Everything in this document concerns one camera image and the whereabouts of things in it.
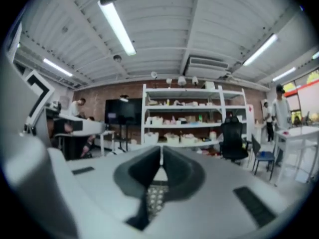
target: ceiling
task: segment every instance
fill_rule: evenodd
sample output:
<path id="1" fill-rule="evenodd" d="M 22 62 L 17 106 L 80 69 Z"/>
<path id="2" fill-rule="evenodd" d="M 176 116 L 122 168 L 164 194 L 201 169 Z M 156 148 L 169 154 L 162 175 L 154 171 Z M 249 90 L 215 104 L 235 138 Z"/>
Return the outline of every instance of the ceiling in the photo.
<path id="1" fill-rule="evenodd" d="M 128 56 L 98 0 L 31 0 L 22 19 L 15 61 L 72 89 L 120 81 L 187 75 L 190 56 L 228 64 L 233 78 L 269 86 L 296 66 L 309 66 L 315 31 L 293 0 L 117 0 L 115 7 L 137 51 Z M 251 65 L 242 63 L 272 33 L 278 41 Z M 119 54 L 121 63 L 113 56 Z M 47 58 L 73 74 L 44 64 Z"/>

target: black slot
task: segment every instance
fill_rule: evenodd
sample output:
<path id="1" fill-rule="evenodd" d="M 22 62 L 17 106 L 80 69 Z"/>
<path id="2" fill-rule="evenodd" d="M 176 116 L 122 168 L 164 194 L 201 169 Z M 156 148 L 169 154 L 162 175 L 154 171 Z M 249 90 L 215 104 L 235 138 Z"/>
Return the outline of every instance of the black slot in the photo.
<path id="1" fill-rule="evenodd" d="M 276 218 L 249 188 L 234 189 L 234 193 L 260 228 Z"/>
<path id="2" fill-rule="evenodd" d="M 74 175 L 77 175 L 77 174 L 81 174 L 81 173 L 90 172 L 90 171 L 93 171 L 93 170 L 94 170 L 94 168 L 92 166 L 88 166 L 88 167 L 84 167 L 84 168 L 81 168 L 81 169 L 73 170 L 72 173 Z"/>

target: white shirt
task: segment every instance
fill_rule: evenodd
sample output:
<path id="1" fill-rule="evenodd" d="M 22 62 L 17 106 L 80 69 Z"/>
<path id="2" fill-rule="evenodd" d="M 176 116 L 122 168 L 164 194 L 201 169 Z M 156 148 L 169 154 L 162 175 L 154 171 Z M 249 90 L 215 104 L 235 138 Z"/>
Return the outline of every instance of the white shirt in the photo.
<path id="1" fill-rule="evenodd" d="M 266 117 L 265 117 L 266 122 L 272 122 L 272 121 L 273 121 L 273 119 L 271 118 L 271 116 L 272 116 L 271 108 L 270 108 L 270 106 L 268 106 L 268 107 L 266 108 Z"/>
<path id="2" fill-rule="evenodd" d="M 290 107 L 287 98 L 282 98 L 281 101 L 277 98 L 273 101 L 273 116 L 277 119 L 279 129 L 288 129 L 288 118 L 291 117 Z"/>
<path id="3" fill-rule="evenodd" d="M 77 101 L 73 101 L 70 107 L 70 115 L 71 116 L 78 116 L 79 113 L 79 106 L 77 104 Z"/>

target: black screen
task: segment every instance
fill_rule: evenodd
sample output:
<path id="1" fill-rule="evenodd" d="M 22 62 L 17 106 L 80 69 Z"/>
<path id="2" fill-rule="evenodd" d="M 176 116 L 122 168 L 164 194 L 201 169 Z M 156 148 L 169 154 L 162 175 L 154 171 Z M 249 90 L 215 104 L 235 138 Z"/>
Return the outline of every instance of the black screen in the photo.
<path id="1" fill-rule="evenodd" d="M 141 125 L 142 99 L 129 99 L 128 102 L 118 99 L 105 101 L 106 124 L 123 124 L 123 118 L 129 124 Z"/>

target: ceiling light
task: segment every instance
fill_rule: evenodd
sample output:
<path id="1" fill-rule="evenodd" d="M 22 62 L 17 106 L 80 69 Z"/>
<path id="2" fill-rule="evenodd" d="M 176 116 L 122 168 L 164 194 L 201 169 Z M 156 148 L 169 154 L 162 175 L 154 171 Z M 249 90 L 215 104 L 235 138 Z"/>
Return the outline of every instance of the ceiling light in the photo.
<path id="1" fill-rule="evenodd" d="M 296 68 L 293 67 L 292 69 L 288 70 L 287 72 L 285 72 L 285 73 L 283 73 L 283 74 L 281 74 L 281 75 L 279 75 L 279 76 L 273 78 L 273 82 L 275 82 L 275 81 L 281 79 L 282 77 L 285 77 L 286 75 L 289 75 L 290 73 L 294 72 L 295 70 L 296 70 Z"/>
<path id="2" fill-rule="evenodd" d="M 277 35 L 273 34 L 269 39 L 252 55 L 244 62 L 244 66 L 249 66 L 256 58 L 258 58 L 265 50 L 267 50 L 270 45 L 278 40 Z"/>
<path id="3" fill-rule="evenodd" d="M 318 57 L 319 57 L 319 51 L 316 54 L 313 55 L 313 59 L 316 59 Z"/>
<path id="4" fill-rule="evenodd" d="M 71 77 L 72 74 L 70 74 L 69 72 L 67 72 L 66 70 L 64 70 L 63 68 L 59 67 L 58 65 L 54 64 L 53 62 L 51 62 L 48 59 L 44 59 L 43 60 L 44 63 L 48 64 L 49 66 L 52 66 L 53 68 L 55 68 L 56 70 L 59 70 L 61 73 L 66 74 L 67 76 Z"/>
<path id="5" fill-rule="evenodd" d="M 101 5 L 100 1 L 98 1 L 98 5 L 99 5 L 100 9 L 102 10 L 102 13 L 104 14 L 105 18 L 109 22 L 111 28 L 113 29 L 118 40 L 120 41 L 126 54 L 128 54 L 129 56 L 135 55 L 136 50 L 133 47 L 133 44 L 131 43 L 127 32 L 125 31 L 123 23 L 118 15 L 118 13 L 116 12 L 114 4 L 109 3 L 107 5 Z"/>

